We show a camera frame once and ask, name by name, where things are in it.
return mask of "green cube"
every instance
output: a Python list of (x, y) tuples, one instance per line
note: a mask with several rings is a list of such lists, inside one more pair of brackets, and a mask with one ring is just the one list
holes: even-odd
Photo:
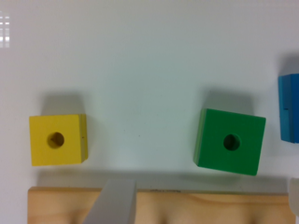
[(200, 167), (256, 175), (265, 118), (203, 109), (194, 162)]

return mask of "cube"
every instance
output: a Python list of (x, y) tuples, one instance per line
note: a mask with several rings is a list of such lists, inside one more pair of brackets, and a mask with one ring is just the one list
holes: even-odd
[(281, 140), (299, 143), (299, 74), (278, 78)]
[(203, 109), (194, 162), (209, 169), (256, 175), (264, 126), (265, 118)]
[(29, 118), (33, 166), (82, 163), (88, 158), (86, 115)]

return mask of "blue cube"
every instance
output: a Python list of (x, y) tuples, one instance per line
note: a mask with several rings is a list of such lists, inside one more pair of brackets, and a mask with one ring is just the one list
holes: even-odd
[(299, 143), (299, 74), (278, 78), (281, 140)]

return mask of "yellow cube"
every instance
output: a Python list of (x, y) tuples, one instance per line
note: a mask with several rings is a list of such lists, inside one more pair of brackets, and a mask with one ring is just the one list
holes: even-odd
[(29, 118), (33, 166), (82, 163), (88, 158), (86, 115)]

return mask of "table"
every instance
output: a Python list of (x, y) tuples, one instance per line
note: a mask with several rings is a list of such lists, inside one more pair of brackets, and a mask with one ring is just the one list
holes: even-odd
[[(26, 220), (32, 186), (101, 188), (109, 178), (287, 193), (299, 148), (280, 141), (278, 76), (299, 71), (298, 9), (295, 0), (1, 1), (0, 219)], [(196, 167), (203, 106), (267, 118), (257, 176)], [(29, 116), (74, 113), (88, 115), (90, 158), (32, 167)]]

